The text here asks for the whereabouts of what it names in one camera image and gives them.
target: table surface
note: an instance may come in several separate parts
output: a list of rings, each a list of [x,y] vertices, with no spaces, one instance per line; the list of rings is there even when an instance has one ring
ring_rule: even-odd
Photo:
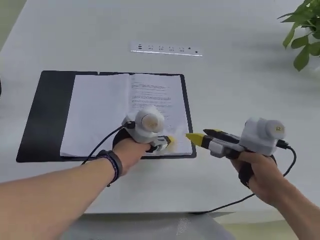
[[[249,117],[281,120],[297,152],[288,178],[320,205],[320,81],[292,66],[277,17],[301,1],[28,0],[1,53],[0,182],[75,167],[16,163],[43,70],[184,74],[195,132],[240,134]],[[204,57],[129,52],[130,41],[191,45]],[[87,213],[205,211],[250,192],[226,159],[142,160],[101,193]],[[289,151],[275,154],[285,171]],[[256,198],[221,211],[267,210]]]

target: power strip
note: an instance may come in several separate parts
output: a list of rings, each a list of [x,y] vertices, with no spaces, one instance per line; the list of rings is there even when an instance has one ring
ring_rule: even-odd
[[[199,47],[168,45],[168,44],[138,42],[138,41],[132,41],[130,43],[130,52],[145,53],[145,54],[169,54],[169,55],[203,57],[202,50]]]

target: hand strap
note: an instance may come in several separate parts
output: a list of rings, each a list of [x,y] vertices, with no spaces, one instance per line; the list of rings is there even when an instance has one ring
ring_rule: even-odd
[[[236,160],[238,159],[238,157],[240,156],[241,152],[236,151],[231,149],[230,152],[228,152],[227,154],[227,158],[231,159],[231,160]],[[277,161],[275,159],[275,157],[273,155],[270,156],[270,158],[272,158],[275,162],[275,164],[277,164]],[[255,175],[254,171],[252,170],[251,164],[248,162],[244,162],[239,170],[239,174],[238,177],[240,179],[240,182],[246,186],[247,188],[249,188],[249,180],[251,179],[251,177]]]
[[[120,161],[120,158],[113,151],[101,150],[96,155],[95,159],[101,159],[101,158],[105,158],[106,160],[109,160],[114,170],[114,177],[112,181],[107,185],[107,187],[110,187],[110,184],[114,183],[116,180],[118,180],[118,178],[121,177],[123,172],[123,166]]]
[[[270,158],[272,158],[273,161],[275,162],[275,164],[277,164],[277,161],[273,155],[271,155]],[[251,164],[248,162],[244,162],[239,170],[238,177],[240,179],[240,182],[243,185],[245,185],[247,188],[249,188],[249,180],[251,179],[251,177],[253,175],[255,175],[255,174],[254,174],[254,171],[252,170]]]
[[[120,131],[117,132],[117,134],[114,136],[114,139],[112,141],[112,148],[117,145],[120,141],[124,139],[132,138],[131,135],[128,133],[128,131],[125,128],[120,129]]]

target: paper page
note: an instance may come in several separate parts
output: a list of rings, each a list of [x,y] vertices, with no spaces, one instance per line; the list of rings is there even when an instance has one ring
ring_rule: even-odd
[[[176,140],[174,152],[167,155],[185,155],[192,153],[192,145],[185,134],[189,132],[181,78],[152,74],[134,74],[131,76],[129,111],[154,105],[164,115],[162,135],[173,136]]]
[[[128,112],[129,74],[77,75],[60,149],[61,156],[86,157]],[[113,136],[96,151],[112,149]]]

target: cable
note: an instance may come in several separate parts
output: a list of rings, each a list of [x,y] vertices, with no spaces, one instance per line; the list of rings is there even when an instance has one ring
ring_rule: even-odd
[[[296,154],[296,151],[289,145],[286,145],[285,147],[282,147],[283,149],[289,149],[291,150],[291,152],[293,153],[293,161],[292,163],[290,164],[289,168],[287,169],[287,171],[285,171],[285,173],[283,174],[283,176],[285,177],[286,175],[288,175],[288,173],[291,171],[292,167],[296,164],[296,161],[297,161],[297,154]],[[208,213],[212,213],[212,212],[215,212],[217,210],[220,210],[220,209],[224,209],[226,207],[229,207],[229,206],[232,206],[232,205],[235,205],[235,204],[239,204],[251,197],[253,197],[255,194],[251,194],[251,195],[248,195],[238,201],[234,201],[234,202],[231,202],[231,203],[228,203],[226,205],[223,205],[223,206],[220,206],[220,207],[217,207],[215,209],[212,209],[212,210],[209,210],[209,211],[199,211],[199,212],[191,212],[191,214],[194,214],[194,215],[201,215],[201,214],[208,214]]]
[[[116,130],[112,131],[108,136],[106,136],[104,139],[102,139],[102,141],[92,150],[92,152],[89,154],[89,156],[83,161],[83,163],[81,163],[81,165],[85,164],[90,158],[91,156],[95,153],[95,151],[108,139],[110,138],[113,134],[115,134],[116,132],[118,132],[120,129],[122,129],[124,125],[121,125],[120,127],[118,127]]]

